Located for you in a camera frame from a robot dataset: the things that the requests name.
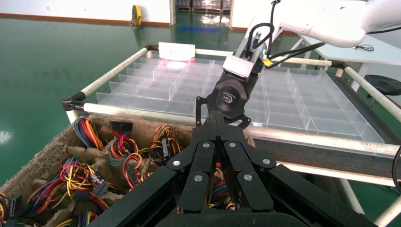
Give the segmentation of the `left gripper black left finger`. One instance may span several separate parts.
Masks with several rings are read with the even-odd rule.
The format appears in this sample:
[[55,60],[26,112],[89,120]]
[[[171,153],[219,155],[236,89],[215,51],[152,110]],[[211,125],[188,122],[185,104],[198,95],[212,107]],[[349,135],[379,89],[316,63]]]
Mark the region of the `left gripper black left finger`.
[[91,227],[216,227],[209,208],[216,168],[217,111],[192,131],[190,145],[101,214]]

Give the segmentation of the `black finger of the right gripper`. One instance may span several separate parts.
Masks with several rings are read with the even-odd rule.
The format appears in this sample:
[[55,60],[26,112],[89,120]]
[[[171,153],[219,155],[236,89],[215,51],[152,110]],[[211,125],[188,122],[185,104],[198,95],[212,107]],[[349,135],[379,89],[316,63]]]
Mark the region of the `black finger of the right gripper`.
[[201,113],[202,106],[207,104],[207,99],[201,96],[196,97],[196,106],[195,106],[195,121],[196,126],[202,126],[201,122]]
[[245,114],[242,114],[236,118],[233,119],[234,122],[238,122],[237,126],[240,127],[241,129],[246,129],[250,123],[251,123],[251,118],[247,117]]

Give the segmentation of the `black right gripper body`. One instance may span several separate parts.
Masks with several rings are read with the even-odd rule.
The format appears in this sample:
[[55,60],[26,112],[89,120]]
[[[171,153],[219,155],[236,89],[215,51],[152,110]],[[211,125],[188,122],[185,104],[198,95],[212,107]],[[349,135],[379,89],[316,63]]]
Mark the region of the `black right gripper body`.
[[245,104],[259,79],[262,68],[251,70],[247,81],[222,71],[211,94],[206,98],[209,111],[220,111],[227,120],[239,120],[244,115]]

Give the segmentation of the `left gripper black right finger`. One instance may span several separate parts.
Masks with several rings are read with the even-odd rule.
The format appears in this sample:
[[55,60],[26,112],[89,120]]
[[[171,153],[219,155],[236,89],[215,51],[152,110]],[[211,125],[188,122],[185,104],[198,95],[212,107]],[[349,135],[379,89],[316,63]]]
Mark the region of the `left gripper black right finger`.
[[227,185],[247,225],[257,227],[371,227],[362,214],[247,143],[242,128],[217,112],[217,136]]

